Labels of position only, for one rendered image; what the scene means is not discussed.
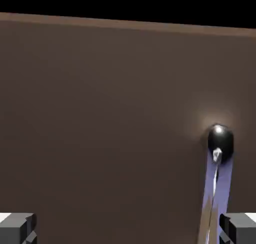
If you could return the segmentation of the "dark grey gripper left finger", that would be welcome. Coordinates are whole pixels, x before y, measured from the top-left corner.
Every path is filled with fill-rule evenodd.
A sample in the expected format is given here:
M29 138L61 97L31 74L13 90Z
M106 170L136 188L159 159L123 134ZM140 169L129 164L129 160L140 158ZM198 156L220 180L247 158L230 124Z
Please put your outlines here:
M38 244L34 213L0 212L0 244Z

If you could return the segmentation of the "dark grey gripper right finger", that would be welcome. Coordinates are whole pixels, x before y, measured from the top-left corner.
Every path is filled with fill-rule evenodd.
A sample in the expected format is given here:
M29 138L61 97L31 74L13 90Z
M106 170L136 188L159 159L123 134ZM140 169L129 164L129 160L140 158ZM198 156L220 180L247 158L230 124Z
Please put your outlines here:
M219 218L219 244L256 244L256 213L225 213Z

